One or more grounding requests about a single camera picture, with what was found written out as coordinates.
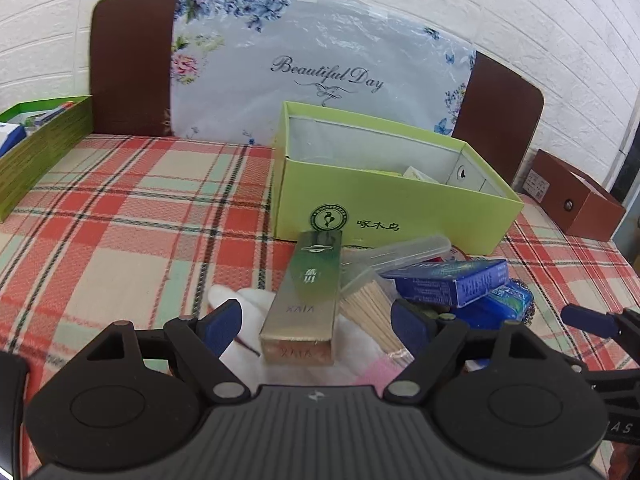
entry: brown board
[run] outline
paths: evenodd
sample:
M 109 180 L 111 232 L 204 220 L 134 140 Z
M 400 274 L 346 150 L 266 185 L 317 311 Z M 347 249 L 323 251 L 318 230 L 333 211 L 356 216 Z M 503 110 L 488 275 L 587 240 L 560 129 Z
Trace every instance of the brown board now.
M 95 7 L 90 81 L 97 133 L 171 135 L 169 71 L 175 1 L 101 0 Z M 466 140 L 511 183 L 542 107 L 540 90 L 478 53 L 453 136 Z

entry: silver screw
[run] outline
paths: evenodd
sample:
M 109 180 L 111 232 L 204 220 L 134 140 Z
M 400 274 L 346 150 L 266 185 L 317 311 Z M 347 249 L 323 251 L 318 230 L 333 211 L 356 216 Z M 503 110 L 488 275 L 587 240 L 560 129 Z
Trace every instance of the silver screw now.
M 244 386 L 239 383 L 220 383 L 213 387 L 213 393 L 221 399 L 236 399 L 244 394 Z
M 388 386 L 389 393 L 396 397 L 415 397 L 420 386 L 413 381 L 395 381 Z

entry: plastic cover sheet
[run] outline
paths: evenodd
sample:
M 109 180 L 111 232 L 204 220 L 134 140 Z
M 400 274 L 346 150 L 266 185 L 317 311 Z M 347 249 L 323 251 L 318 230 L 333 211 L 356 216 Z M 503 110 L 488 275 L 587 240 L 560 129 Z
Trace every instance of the plastic cover sheet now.
M 178 0 L 171 125 L 269 144 L 289 100 L 450 135 L 475 59 L 465 41 L 356 0 Z

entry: brown shoe box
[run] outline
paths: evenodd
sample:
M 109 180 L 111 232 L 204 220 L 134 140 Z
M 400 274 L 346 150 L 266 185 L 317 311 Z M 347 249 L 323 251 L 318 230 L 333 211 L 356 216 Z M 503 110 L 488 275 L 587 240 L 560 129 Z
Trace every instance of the brown shoe box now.
M 569 236 L 608 242 L 625 208 L 589 175 L 538 150 L 524 191 Z

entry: gray ribbed panel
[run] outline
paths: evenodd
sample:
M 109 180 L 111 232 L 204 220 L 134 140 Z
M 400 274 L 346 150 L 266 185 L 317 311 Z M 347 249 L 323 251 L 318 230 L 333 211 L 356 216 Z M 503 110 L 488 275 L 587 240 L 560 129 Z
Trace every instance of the gray ribbed panel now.
M 560 474 L 524 476 L 476 465 L 442 443 L 418 409 L 385 404 L 369 386 L 265 386 L 248 404 L 215 409 L 193 440 L 155 464 L 112 474 L 48 466 L 33 476 L 33 480 L 542 478 L 601 477 L 586 466 Z

